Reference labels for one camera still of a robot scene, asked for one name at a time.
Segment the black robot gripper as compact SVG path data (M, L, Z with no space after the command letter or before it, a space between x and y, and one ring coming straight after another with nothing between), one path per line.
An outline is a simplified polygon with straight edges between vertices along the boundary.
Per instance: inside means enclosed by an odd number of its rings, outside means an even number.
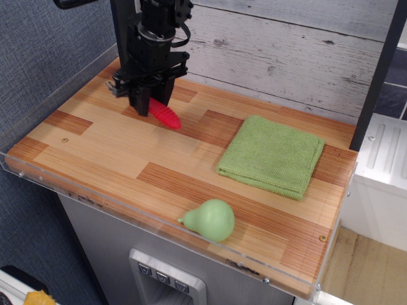
M150 97L163 105L168 105L175 79L186 75L186 61L189 54L172 48L184 46L190 40L190 30L186 24L181 29L186 39L174 43L176 29L171 27L165 36L158 36L142 24L142 17L134 15L129 18L127 28L128 63L123 76L117 70L114 83L107 87L113 95L129 95L130 105L140 116L147 116Z

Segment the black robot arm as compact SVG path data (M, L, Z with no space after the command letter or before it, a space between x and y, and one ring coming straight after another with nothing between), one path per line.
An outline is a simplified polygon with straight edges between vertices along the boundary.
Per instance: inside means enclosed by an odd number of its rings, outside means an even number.
M147 116L153 98L168 105L174 82L187 73L189 54L177 48L191 36L185 24L191 18L191 1L111 1L120 68L111 91L127 96L141 116ZM175 42L176 30L187 39Z

